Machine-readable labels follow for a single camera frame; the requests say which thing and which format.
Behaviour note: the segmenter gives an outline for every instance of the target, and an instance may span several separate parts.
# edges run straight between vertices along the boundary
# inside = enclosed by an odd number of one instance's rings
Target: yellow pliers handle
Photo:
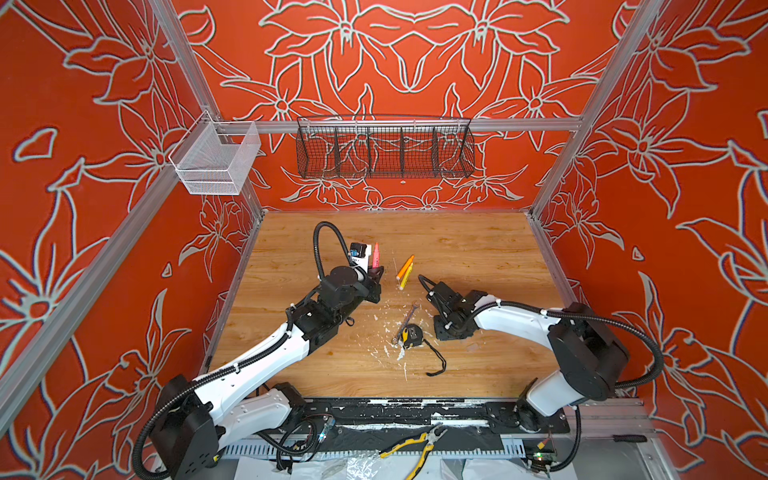
[[[410,475],[406,477],[406,480],[413,480],[419,472],[424,467],[424,462],[427,461],[427,455],[435,449],[434,444],[428,443],[426,447],[424,447],[424,451],[422,452],[421,458],[419,458],[419,463],[416,464],[416,468],[413,469],[413,472],[411,472]]]
[[[402,447],[405,447],[405,446],[408,446],[408,445],[413,445],[414,443],[426,442],[427,441],[427,435],[428,435],[428,432],[424,432],[419,437],[407,438],[407,439],[403,440],[402,442],[398,443],[397,445],[393,446],[392,448],[387,449],[384,452],[379,453],[379,457],[380,458],[387,458],[391,454],[393,454],[393,453],[397,452],[398,450],[400,450]]]

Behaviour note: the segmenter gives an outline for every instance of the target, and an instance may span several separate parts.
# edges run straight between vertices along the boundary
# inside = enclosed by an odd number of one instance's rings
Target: pliers
[[[426,445],[424,445],[424,450],[422,450],[422,456],[419,458],[419,463],[416,464],[416,467],[413,469],[413,472],[408,475],[406,480],[413,480],[419,472],[424,467],[424,462],[427,461],[427,456],[429,453],[435,449],[435,443],[440,440],[440,437],[445,435],[445,433],[448,431],[448,428],[443,426],[442,423],[436,423],[435,426],[432,427],[428,432],[423,432],[421,435],[413,435],[410,437],[406,437],[400,442],[398,442],[393,447],[382,450],[379,452],[379,457],[381,458],[387,458],[391,454],[397,452],[402,447],[405,447],[407,445],[413,445],[415,443],[422,443],[427,442]]]

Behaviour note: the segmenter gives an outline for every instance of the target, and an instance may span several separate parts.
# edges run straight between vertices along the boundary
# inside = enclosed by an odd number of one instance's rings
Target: orange marker
[[[373,261],[371,263],[371,266],[373,268],[376,268],[379,266],[379,242],[376,242],[376,245],[373,246]]]
[[[406,274],[402,276],[402,282],[400,282],[400,290],[406,288],[406,283],[408,283],[408,277],[411,276],[411,272],[413,271],[413,262],[411,262],[410,265],[408,265],[408,269],[406,270]]]
[[[413,263],[415,255],[411,255],[411,258],[408,259],[405,265],[402,266],[400,271],[397,273],[397,281],[399,282],[403,276],[405,276],[406,272],[408,271],[408,267],[411,266],[411,263]]]

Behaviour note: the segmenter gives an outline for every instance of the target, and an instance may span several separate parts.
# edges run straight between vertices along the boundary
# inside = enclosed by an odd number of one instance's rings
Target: wrench
[[[394,346],[397,346],[397,344],[400,342],[400,336],[402,335],[402,331],[406,329],[408,322],[410,322],[411,318],[413,318],[413,314],[416,313],[416,310],[418,310],[420,307],[421,305],[419,304],[419,302],[414,302],[413,305],[411,305],[411,311],[408,312],[408,315],[406,315],[406,320],[400,326],[400,329],[397,331],[397,335],[395,335],[395,338],[392,339],[392,344]]]

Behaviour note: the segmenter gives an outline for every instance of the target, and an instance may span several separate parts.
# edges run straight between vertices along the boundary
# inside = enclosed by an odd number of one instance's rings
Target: white wire basket
[[[169,155],[191,194],[238,195],[259,154],[261,138],[255,123],[240,143],[236,143],[239,137],[218,133],[218,123],[204,112]]]

